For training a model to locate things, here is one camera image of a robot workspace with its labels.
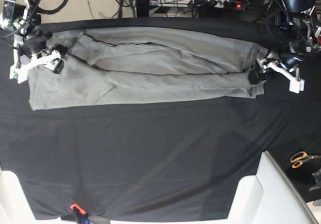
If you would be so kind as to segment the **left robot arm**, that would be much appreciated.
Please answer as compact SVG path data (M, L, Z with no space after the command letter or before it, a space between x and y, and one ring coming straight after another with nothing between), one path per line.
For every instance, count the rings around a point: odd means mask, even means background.
M289 91L300 93L305 85L300 65L307 55L320 53L316 0L272 0L269 7L272 12L266 15L264 23L280 47L257 58L249 73L249 82L260 84L275 72L289 80Z

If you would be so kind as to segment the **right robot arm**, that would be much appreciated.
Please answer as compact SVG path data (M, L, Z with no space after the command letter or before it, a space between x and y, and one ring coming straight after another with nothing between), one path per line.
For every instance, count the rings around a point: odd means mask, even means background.
M1 12L1 29L8 31L2 40L13 38L10 44L13 50L14 62L10 67L10 79L18 84L28 80L29 71L38 66L44 66L59 74L63 67L67 48L56 44L53 48L47 46L52 38L51 32L44 33L41 28L41 15L53 15L59 12L68 2L63 2L53 10L43 10L39 7L41 0L4 0Z

